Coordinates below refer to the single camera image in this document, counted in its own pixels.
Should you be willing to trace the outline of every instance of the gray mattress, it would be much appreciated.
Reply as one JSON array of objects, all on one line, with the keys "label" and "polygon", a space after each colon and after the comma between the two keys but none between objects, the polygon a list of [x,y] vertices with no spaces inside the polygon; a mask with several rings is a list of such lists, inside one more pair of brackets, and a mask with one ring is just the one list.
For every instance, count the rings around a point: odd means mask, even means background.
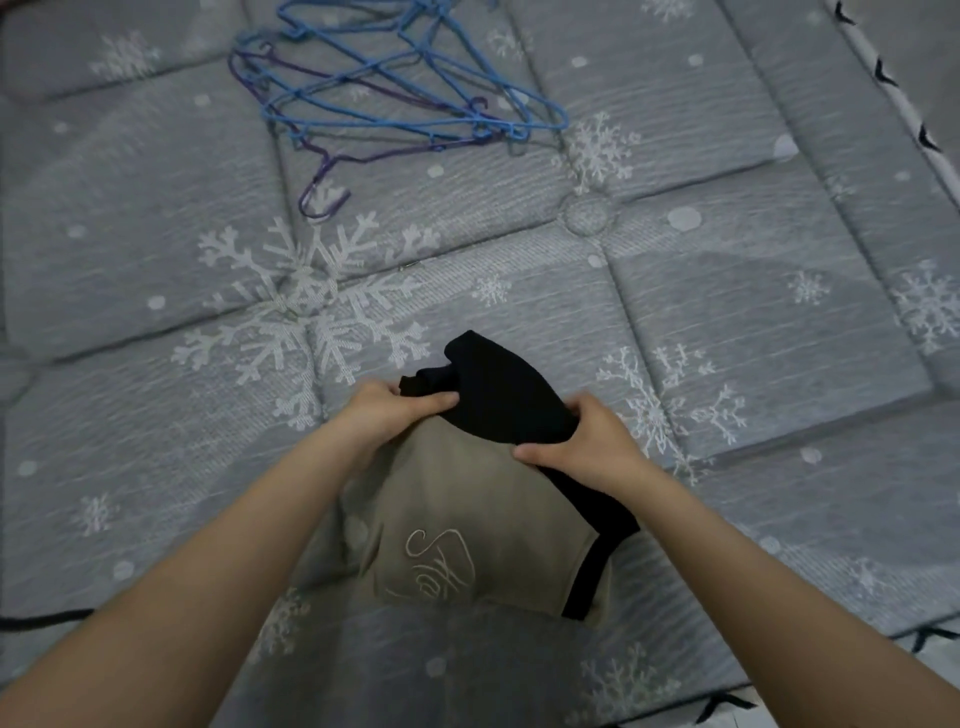
[{"label": "gray mattress", "polygon": [[[224,61],[275,4],[6,18],[4,614],[103,603],[358,377],[442,364],[468,328],[590,388],[884,632],[960,609],[960,214],[819,0],[463,0],[570,128],[338,167],[320,226],[296,211],[317,159]],[[644,533],[598,630],[364,605],[361,486],[217,725],[598,726],[744,681]],[[0,680],[67,629],[6,636]]]}]

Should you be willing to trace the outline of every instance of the person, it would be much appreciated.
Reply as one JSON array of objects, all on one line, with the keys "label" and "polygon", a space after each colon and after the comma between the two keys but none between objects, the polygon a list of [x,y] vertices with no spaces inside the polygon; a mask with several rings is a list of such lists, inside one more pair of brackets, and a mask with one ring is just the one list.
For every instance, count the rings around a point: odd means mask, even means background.
[{"label": "person", "polygon": [[[0,696],[0,725],[166,728],[214,716],[324,511],[373,452],[457,402],[369,381],[218,518]],[[515,457],[625,504],[662,546],[781,728],[960,726],[960,691],[709,510],[588,393],[558,445]]]}]

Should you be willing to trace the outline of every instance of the person's right arm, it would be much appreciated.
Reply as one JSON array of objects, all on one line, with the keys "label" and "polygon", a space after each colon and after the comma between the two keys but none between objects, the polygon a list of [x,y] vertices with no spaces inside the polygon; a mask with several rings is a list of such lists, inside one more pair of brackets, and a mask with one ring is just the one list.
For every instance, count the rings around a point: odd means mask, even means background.
[{"label": "person's right arm", "polygon": [[780,728],[960,726],[960,691],[724,521],[639,451],[597,398],[558,445],[518,460],[554,468],[626,505],[653,534]]}]

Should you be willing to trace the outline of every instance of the beige garment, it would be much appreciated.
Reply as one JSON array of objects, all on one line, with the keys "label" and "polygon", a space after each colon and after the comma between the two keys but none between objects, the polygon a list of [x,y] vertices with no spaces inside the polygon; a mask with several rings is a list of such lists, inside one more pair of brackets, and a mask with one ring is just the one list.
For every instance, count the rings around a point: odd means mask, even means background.
[{"label": "beige garment", "polygon": [[[377,499],[364,587],[392,603],[487,600],[560,616],[597,532],[511,450],[440,417],[414,427]],[[607,564],[587,623],[609,593]]]}]

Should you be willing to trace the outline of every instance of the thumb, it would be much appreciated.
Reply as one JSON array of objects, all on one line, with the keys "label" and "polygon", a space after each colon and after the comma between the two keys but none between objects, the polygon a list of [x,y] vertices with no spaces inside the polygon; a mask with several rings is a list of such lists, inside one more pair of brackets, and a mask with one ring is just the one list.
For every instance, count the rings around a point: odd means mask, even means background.
[{"label": "thumb", "polygon": [[564,460],[564,446],[563,444],[534,445],[526,443],[514,448],[514,457],[527,465],[540,465],[545,468],[561,470],[560,466]]},{"label": "thumb", "polygon": [[439,415],[456,405],[458,401],[460,401],[460,395],[456,392],[438,392],[435,395],[410,399],[418,420],[430,415]]}]

